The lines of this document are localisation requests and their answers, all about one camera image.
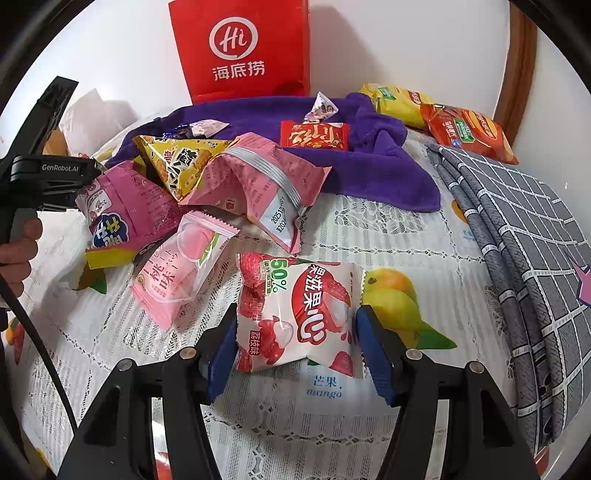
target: folded gray fabric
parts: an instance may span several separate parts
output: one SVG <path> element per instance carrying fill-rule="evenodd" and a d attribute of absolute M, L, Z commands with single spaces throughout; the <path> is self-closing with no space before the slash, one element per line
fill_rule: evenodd
<path fill-rule="evenodd" d="M 535 453 L 558 438 L 591 390 L 591 310 L 574 269 L 591 264 L 591 248 L 543 182 L 481 155 L 428 148 L 499 294 L 517 373 L 518 422 Z"/>

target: peach candy package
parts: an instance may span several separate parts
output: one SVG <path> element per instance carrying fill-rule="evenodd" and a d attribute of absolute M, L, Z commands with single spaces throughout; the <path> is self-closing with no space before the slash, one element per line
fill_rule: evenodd
<path fill-rule="evenodd" d="M 153 253 L 131 291 L 162 329 L 192 301 L 238 229 L 202 212 L 186 213 L 178 231 Z"/>

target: orange snack bag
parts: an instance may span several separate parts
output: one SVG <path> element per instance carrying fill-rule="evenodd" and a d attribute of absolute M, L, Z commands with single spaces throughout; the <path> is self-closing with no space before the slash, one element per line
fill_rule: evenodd
<path fill-rule="evenodd" d="M 438 143 L 510 165 L 519 160 L 499 124 L 482 113 L 446 105 L 421 105 L 421 116 Z"/>

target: red paper bag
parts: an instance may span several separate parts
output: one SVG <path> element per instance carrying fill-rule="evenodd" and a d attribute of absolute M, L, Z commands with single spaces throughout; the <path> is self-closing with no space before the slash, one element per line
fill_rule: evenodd
<path fill-rule="evenodd" d="M 309 94 L 307 0 L 174 0 L 168 8 L 193 103 Z"/>

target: pink snack bag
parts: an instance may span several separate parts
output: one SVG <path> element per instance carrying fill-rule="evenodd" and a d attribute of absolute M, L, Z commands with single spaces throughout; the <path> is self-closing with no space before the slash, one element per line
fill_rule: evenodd
<path fill-rule="evenodd" d="M 181 205 L 213 205 L 248 219 L 285 251 L 300 251 L 297 221 L 314 205 L 330 167 L 312 163 L 254 133 L 215 157 Z"/>
<path fill-rule="evenodd" d="M 131 160 L 120 163 L 76 197 L 93 235 L 86 251 L 90 268 L 130 263 L 138 252 L 178 227 L 183 208 L 137 168 Z"/>
<path fill-rule="evenodd" d="M 131 291 L 166 330 L 192 301 L 222 250 L 239 230 L 202 212 L 186 213 L 178 231 L 153 253 Z"/>

